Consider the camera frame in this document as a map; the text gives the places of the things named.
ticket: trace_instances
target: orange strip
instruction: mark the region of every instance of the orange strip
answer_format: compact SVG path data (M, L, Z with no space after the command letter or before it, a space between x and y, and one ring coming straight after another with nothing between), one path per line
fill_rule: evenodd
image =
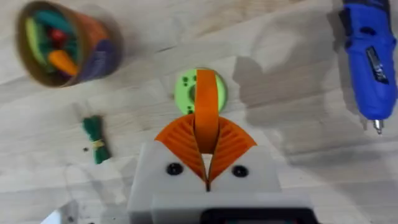
M218 138L218 93L213 70L197 70L194 127L200 153L212 154Z

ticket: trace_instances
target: wooden table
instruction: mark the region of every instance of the wooden table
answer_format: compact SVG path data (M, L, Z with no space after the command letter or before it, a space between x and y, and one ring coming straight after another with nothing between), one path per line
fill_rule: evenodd
M18 59L26 2L0 7L0 223L40 223L71 200L80 223L127 223L139 148L181 115L174 81L193 67L222 75L221 115L272 151L284 191L308 194L323 223L398 223L398 115L383 136L359 116L340 0L58 0L118 27L124 46L115 74L64 89L34 83ZM91 114L114 155L100 166L83 151Z

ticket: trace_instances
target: blue power drill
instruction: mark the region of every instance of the blue power drill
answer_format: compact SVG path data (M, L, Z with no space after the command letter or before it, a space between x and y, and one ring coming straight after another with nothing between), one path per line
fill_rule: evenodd
M351 80L359 111L382 134L397 99L388 0L344 0L340 19L344 25Z

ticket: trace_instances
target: green twine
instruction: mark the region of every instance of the green twine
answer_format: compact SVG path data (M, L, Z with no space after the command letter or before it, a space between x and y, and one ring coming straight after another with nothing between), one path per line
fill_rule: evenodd
M102 122L99 116L92 116L83 120L83 128L90 137L90 141L94 145L94 161L95 164L101 164L109 159L111 154L106 148L102 136Z

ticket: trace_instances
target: green ring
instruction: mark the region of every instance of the green ring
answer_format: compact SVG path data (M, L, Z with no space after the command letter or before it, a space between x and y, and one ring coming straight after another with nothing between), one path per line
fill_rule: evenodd
M208 68L194 68L185 71L177 80L174 90L174 101L183 114L195 111L195 102L192 98L192 90L196 85L197 70ZM216 73L216 84L218 91L218 111L220 112L226 103L226 86L220 75Z

